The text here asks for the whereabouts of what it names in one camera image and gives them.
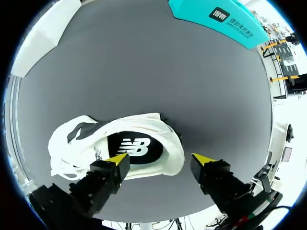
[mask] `metal frame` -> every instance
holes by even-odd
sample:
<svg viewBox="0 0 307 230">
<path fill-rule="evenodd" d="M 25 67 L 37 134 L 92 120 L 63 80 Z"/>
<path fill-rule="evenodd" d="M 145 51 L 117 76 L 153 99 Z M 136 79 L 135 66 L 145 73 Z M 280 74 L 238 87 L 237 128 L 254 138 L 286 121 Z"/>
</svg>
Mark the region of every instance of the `metal frame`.
<svg viewBox="0 0 307 230">
<path fill-rule="evenodd" d="M 270 47 L 270 48 L 267 48 L 267 49 L 262 53 L 262 57 L 263 57 L 263 58 L 271 57 L 271 60 L 272 60 L 272 62 L 273 62 L 273 64 L 274 64 L 274 68 L 275 68 L 277 77 L 279 77 L 279 76 L 283 77 L 283 70 L 282 70 L 282 67 L 281 67 L 280 64 L 279 64 L 279 61 L 278 61 L 278 59 L 277 59 L 277 55 L 276 55 L 276 53 L 275 53 L 275 51 L 274 51 L 274 48 L 273 48 L 273 47 Z M 279 68 L 279 70 L 280 70 L 281 73 L 278 73 L 277 68 L 276 68 L 275 61 L 277 61 L 277 65 L 278 65 L 278 68 Z M 285 83 L 283 83 L 283 86 L 284 86 L 284 89 L 285 89 L 285 94 L 284 94 L 284 95 L 281 95 L 281 96 L 278 96 L 278 97 L 274 97 L 274 99 L 280 99 L 280 97 L 281 97 L 281 98 L 287 98 L 287 97 L 288 97 L 288 89 L 287 89 L 287 86 L 286 86 Z"/>
</svg>

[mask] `yellow bracket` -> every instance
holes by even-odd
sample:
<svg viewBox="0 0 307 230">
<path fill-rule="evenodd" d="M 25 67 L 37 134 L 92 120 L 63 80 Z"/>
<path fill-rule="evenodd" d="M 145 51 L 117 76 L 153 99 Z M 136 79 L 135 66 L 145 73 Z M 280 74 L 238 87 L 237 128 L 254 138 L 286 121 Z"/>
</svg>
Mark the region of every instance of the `yellow bracket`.
<svg viewBox="0 0 307 230">
<path fill-rule="evenodd" d="M 211 162 L 211 161 L 216 161 L 216 160 L 213 160 L 209 157 L 201 156 L 197 153 L 192 153 L 192 157 L 194 157 L 194 159 L 196 159 L 199 163 L 201 163 L 202 166 L 204 166 L 205 163 L 208 163 L 208 162 Z"/>
<path fill-rule="evenodd" d="M 116 166 L 118 166 L 118 164 L 119 164 L 127 155 L 128 155 L 127 153 L 120 154 L 120 155 L 118 155 L 118 156 L 112 157 L 112 158 L 107 159 L 107 160 L 105 160 L 105 161 L 114 162 L 114 163 L 116 164 Z"/>
</svg>

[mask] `black logo patch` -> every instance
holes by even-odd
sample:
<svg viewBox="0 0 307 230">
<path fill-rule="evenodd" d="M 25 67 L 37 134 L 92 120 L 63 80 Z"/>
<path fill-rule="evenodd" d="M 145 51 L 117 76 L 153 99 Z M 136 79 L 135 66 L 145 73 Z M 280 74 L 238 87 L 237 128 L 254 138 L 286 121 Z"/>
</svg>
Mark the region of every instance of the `black logo patch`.
<svg viewBox="0 0 307 230">
<path fill-rule="evenodd" d="M 230 13 L 224 11 L 220 7 L 215 7 L 212 13 L 209 15 L 210 18 L 222 23 L 230 16 Z"/>
</svg>

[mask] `teal box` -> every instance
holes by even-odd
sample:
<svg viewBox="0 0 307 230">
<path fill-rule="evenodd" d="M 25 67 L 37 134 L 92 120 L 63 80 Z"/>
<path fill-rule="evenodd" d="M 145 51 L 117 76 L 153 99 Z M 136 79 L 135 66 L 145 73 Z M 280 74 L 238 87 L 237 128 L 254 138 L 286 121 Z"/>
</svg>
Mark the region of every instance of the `teal box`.
<svg viewBox="0 0 307 230">
<path fill-rule="evenodd" d="M 269 41 L 254 15 L 237 0 L 169 0 L 168 4 L 175 18 L 212 28 L 248 49 Z"/>
</svg>

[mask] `new balance logo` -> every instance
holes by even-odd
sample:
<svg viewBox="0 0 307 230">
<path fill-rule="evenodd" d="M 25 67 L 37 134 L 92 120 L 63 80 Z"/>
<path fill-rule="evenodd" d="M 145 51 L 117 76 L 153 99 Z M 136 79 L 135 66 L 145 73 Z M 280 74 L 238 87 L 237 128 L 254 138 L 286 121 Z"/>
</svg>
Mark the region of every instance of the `new balance logo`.
<svg viewBox="0 0 307 230">
<path fill-rule="evenodd" d="M 129 138 L 123 139 L 118 150 L 119 153 L 128 153 L 133 156 L 143 156 L 148 152 L 147 146 L 150 144 L 149 138 L 135 138 L 134 142 Z"/>
</svg>

